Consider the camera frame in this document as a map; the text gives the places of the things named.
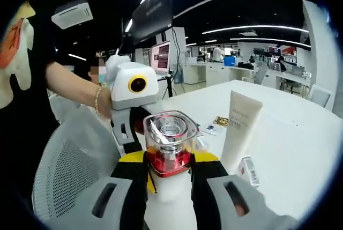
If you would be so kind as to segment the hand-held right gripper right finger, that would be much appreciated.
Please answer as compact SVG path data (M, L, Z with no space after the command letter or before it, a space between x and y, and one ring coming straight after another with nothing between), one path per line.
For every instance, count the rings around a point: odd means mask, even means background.
M191 155L191 199L198 229L296 229L298 221L280 216L264 195L237 175L229 175L212 153Z

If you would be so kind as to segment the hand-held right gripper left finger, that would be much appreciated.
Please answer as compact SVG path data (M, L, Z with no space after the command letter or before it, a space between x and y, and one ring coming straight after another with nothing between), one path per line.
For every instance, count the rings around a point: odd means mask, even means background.
M122 157L111 176L82 191L71 210L46 222L49 229L148 229L148 161L144 151Z

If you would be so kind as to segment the person's left hand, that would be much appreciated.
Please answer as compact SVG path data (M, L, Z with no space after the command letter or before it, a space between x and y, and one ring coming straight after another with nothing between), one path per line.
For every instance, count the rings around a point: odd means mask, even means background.
M99 113L105 118L111 119L112 101L111 92L106 87L103 87L99 92L98 97L98 110Z

